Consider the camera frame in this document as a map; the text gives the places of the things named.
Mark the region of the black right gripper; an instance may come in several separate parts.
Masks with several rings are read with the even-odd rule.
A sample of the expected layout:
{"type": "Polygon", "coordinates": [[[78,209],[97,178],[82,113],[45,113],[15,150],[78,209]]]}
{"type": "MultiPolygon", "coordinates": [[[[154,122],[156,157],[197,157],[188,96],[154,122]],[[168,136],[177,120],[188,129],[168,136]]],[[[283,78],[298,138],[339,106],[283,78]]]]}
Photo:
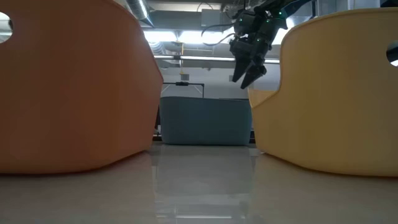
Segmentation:
{"type": "Polygon", "coordinates": [[[266,74],[263,65],[279,29],[286,29],[287,22],[281,11],[242,11],[234,23],[235,37],[230,51],[236,59],[232,77],[237,82],[244,74],[241,89],[247,88],[266,74]]]}

